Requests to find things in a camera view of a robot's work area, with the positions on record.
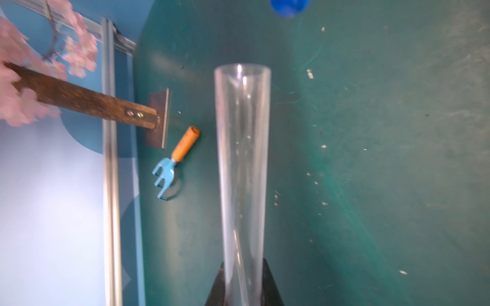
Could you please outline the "clear test tube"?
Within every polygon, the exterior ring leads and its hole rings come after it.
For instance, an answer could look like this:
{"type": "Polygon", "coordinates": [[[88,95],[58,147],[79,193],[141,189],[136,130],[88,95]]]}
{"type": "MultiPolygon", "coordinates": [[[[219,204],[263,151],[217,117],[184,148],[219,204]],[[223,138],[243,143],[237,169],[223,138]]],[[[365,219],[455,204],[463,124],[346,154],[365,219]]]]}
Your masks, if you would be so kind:
{"type": "Polygon", "coordinates": [[[226,305],[260,305],[271,107],[271,69],[214,71],[226,305]]]}

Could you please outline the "blue stopper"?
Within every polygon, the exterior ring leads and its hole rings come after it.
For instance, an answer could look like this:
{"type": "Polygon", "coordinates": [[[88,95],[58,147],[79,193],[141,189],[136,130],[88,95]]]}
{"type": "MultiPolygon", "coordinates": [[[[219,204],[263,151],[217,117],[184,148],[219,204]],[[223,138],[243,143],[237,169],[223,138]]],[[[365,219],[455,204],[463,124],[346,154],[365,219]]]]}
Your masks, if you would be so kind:
{"type": "Polygon", "coordinates": [[[303,12],[310,0],[270,0],[274,11],[283,17],[293,17],[303,12]]]}

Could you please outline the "back aluminium frame bar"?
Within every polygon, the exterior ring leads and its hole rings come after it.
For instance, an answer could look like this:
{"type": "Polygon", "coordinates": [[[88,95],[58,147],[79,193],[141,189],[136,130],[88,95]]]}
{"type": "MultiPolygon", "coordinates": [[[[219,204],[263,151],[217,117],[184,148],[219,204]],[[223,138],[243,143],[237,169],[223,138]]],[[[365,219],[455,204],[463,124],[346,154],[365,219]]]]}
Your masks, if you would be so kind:
{"type": "MultiPolygon", "coordinates": [[[[103,94],[116,95],[114,24],[102,18],[103,94]]],[[[123,304],[119,181],[117,160],[117,122],[102,121],[103,127],[103,233],[105,267],[105,304],[123,304]]]]}

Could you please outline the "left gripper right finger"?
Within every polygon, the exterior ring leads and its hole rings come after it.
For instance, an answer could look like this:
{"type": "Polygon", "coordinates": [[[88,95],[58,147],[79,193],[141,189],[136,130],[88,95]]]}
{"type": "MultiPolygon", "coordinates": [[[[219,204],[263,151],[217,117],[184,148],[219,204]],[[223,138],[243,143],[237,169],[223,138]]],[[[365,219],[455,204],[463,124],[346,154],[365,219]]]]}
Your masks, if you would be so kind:
{"type": "Polygon", "coordinates": [[[262,306],[284,306],[272,271],[266,259],[263,260],[262,271],[262,306]]]}

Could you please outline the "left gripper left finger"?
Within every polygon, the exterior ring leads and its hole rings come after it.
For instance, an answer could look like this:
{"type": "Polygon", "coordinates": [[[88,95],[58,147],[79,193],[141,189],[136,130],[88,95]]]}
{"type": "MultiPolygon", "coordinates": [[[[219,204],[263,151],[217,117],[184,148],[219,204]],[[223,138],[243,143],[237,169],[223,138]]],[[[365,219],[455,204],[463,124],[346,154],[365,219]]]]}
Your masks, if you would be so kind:
{"type": "Polygon", "coordinates": [[[205,306],[225,306],[225,270],[224,263],[219,267],[205,306]]]}

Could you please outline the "pink cherry blossom tree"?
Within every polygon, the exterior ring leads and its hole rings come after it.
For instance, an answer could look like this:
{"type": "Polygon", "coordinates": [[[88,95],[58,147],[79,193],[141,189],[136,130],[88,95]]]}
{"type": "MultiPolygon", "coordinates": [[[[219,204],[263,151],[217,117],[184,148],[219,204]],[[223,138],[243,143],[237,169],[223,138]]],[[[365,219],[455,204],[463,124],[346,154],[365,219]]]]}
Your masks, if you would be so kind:
{"type": "Polygon", "coordinates": [[[57,117],[64,108],[142,127],[146,144],[163,149],[169,92],[146,107],[70,84],[68,75],[83,79],[97,67],[97,39],[70,1],[44,1],[42,7],[53,32],[43,56],[14,23],[1,18],[1,120],[22,126],[57,117]]]}

